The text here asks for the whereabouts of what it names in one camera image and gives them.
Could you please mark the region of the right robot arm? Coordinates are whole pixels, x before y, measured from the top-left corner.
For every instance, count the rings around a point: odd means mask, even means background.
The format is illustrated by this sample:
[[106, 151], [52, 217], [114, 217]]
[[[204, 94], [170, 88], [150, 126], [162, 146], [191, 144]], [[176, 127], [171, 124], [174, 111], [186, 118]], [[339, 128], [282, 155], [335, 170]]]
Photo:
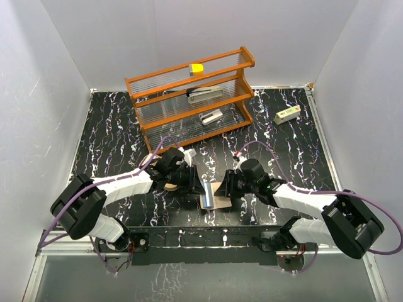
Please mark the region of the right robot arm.
[[255, 195], [266, 205], [297, 211], [277, 233], [256, 241], [272, 250], [293, 250], [304, 243], [326, 244], [360, 259], [384, 231], [369, 207], [350, 192], [308, 192], [271, 177], [256, 159], [227, 170], [213, 195], [239, 199], [246, 194]]

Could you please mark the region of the beige card box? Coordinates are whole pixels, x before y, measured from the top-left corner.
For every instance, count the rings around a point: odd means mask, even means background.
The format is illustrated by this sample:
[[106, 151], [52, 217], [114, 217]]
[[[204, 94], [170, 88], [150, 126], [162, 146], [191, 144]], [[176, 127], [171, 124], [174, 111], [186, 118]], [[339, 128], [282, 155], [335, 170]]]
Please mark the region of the beige card box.
[[152, 160], [149, 166], [146, 168], [146, 172], [150, 175], [150, 178], [154, 181], [152, 187], [154, 189], [163, 189], [168, 192], [173, 192], [178, 189], [176, 184], [168, 183], [168, 175], [164, 176], [161, 173], [162, 168], [158, 167], [162, 157], [157, 156]]

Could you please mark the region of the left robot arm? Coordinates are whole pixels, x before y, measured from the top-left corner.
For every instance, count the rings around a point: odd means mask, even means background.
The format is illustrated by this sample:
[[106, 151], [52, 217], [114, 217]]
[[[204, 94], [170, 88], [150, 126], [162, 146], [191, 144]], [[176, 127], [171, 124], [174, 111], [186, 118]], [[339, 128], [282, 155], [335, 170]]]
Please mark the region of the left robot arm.
[[111, 178], [79, 174], [54, 201], [50, 212], [71, 239], [90, 236], [108, 242], [117, 251], [126, 250], [130, 231], [117, 218], [104, 215], [103, 208], [167, 185], [180, 194], [205, 194], [192, 163], [195, 155], [192, 148], [170, 148], [161, 156], [149, 154], [139, 168]]

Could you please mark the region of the pink leather card holder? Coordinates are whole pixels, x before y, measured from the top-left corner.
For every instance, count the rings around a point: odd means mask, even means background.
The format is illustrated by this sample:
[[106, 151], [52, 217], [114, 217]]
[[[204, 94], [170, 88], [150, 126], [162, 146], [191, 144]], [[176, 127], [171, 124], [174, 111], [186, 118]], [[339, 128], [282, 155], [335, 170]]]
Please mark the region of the pink leather card holder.
[[[232, 206], [232, 201], [230, 200], [230, 198], [221, 198], [221, 197], [215, 197], [214, 196], [214, 192], [220, 186], [221, 182], [210, 182], [210, 184], [211, 184], [212, 191], [213, 191], [214, 208], [209, 209], [209, 210], [216, 210], [216, 209], [221, 209], [221, 208], [230, 208]], [[200, 206], [201, 206], [201, 208], [203, 210], [208, 210], [208, 209], [203, 208], [202, 195], [200, 196]]]

